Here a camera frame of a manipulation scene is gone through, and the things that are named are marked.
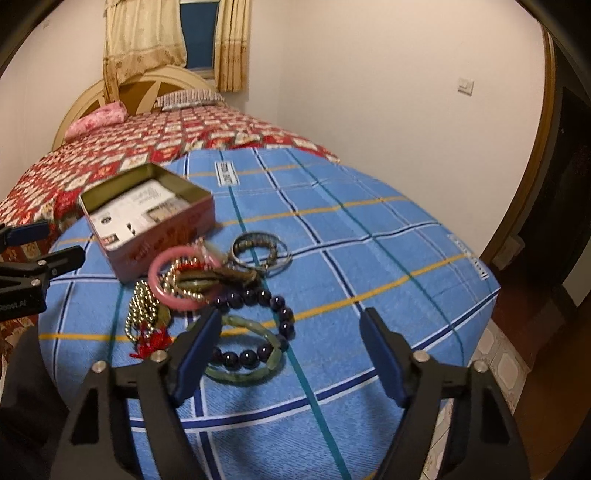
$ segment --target headboard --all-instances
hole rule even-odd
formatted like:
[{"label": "headboard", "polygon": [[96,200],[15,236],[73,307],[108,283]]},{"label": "headboard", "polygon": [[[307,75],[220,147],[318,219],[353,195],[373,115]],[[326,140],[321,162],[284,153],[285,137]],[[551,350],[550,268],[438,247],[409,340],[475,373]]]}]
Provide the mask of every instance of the headboard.
[{"label": "headboard", "polygon": [[[119,97],[127,107],[130,115],[138,115],[139,113],[149,112],[154,106],[157,96],[189,88],[217,91],[211,83],[196,73],[181,67],[168,65],[129,79],[119,87]],[[74,102],[57,130],[52,150],[61,146],[66,131],[74,120],[88,115],[104,104],[103,82],[100,80],[88,88]]]}]

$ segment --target beige curtain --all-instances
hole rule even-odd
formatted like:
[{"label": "beige curtain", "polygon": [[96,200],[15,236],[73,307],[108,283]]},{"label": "beige curtain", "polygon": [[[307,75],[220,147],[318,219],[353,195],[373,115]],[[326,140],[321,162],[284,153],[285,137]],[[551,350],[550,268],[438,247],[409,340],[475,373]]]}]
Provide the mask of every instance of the beige curtain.
[{"label": "beige curtain", "polygon": [[187,64],[179,0],[106,0],[105,100],[119,85],[163,65]]},{"label": "beige curtain", "polygon": [[217,14],[213,70],[220,92],[246,88],[251,0],[221,0]]}]

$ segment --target tiled floor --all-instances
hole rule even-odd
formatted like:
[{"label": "tiled floor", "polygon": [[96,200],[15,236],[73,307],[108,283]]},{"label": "tiled floor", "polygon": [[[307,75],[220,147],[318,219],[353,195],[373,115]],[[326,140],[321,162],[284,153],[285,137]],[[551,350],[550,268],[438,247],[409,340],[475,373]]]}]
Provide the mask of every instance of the tiled floor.
[{"label": "tiled floor", "polygon": [[[490,366],[511,411],[515,411],[530,369],[492,320],[488,323],[472,356],[472,361],[475,360],[483,360]],[[441,465],[449,433],[452,405],[452,402],[449,401],[437,418],[431,451],[423,470],[425,479],[421,480],[435,480],[437,478],[437,471]]]}]

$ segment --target red patterned bedspread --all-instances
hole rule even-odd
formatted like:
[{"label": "red patterned bedspread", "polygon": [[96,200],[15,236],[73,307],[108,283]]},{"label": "red patterned bedspread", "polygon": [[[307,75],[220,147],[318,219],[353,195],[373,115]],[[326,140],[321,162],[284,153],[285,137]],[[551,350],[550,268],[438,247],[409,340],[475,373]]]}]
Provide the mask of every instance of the red patterned bedspread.
[{"label": "red patterned bedspread", "polygon": [[[40,242],[8,248],[0,261],[26,261],[47,253],[60,233],[82,215],[78,195],[122,170],[146,162],[169,162],[198,148],[245,147],[296,147],[339,161],[305,138],[229,107],[133,116],[123,124],[99,128],[63,145],[27,170],[0,203],[0,221],[15,226],[47,219],[51,235]],[[18,337],[35,321],[25,317],[0,323],[3,370]]]}]

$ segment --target jade bracelet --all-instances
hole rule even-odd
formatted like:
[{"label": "jade bracelet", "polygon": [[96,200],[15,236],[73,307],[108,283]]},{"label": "jade bracelet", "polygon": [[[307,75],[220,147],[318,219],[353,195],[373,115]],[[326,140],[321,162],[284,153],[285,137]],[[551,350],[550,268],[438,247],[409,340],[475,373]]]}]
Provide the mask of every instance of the jade bracelet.
[{"label": "jade bracelet", "polygon": [[262,336],[272,345],[273,351],[271,352],[264,366],[248,372],[247,374],[223,371],[208,365],[205,369],[205,374],[209,378],[229,383],[247,383],[263,380],[265,377],[273,373],[273,371],[279,365],[283,352],[281,350],[281,342],[272,331],[266,329],[258,322],[248,320],[238,315],[223,315],[222,325],[245,328],[253,333],[256,333],[257,335]]}]

